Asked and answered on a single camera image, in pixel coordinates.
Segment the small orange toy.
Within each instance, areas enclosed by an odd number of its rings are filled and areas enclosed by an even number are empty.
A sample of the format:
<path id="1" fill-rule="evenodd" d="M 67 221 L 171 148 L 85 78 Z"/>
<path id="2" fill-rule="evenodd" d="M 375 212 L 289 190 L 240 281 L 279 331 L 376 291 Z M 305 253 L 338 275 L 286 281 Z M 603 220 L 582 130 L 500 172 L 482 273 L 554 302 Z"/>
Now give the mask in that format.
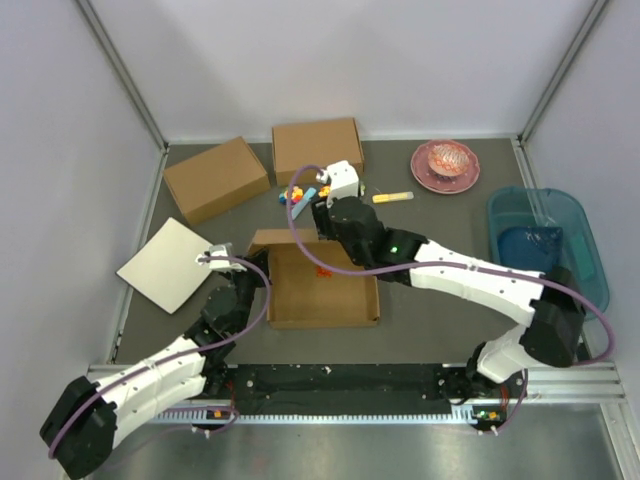
<path id="1" fill-rule="evenodd" d="M 324 269 L 322 267 L 316 268 L 316 276 L 319 278 L 330 278 L 333 273 L 330 270 Z"/>

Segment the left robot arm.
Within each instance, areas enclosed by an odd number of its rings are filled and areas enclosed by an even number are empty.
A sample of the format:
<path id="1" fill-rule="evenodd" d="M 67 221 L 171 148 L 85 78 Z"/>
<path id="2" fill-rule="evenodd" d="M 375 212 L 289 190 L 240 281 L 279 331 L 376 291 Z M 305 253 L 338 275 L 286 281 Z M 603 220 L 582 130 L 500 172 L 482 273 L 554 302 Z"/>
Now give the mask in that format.
<path id="1" fill-rule="evenodd" d="M 125 370 L 94 381 L 74 379 L 46 417 L 40 437 L 69 478 L 98 470 L 128 435 L 174 405 L 226 387 L 226 357 L 258 322 L 250 316 L 256 291 L 271 287 L 268 251 L 236 258 L 208 250 L 197 262 L 228 281 L 211 291 L 197 320 Z"/>

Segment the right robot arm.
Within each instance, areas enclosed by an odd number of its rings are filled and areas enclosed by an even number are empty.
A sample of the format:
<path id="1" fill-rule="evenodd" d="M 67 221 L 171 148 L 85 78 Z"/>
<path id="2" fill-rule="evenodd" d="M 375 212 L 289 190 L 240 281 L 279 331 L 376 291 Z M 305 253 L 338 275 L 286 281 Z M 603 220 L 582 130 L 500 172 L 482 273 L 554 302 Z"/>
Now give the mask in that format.
<path id="1" fill-rule="evenodd" d="M 475 348 L 465 368 L 464 395 L 490 395 L 523 369 L 573 365 L 586 312 L 569 270 L 510 270 L 458 254 L 420 234 L 384 226 L 357 197 L 317 199 L 311 211 L 319 237 L 338 242 L 360 272 L 457 296 L 514 321 L 514 328 Z"/>

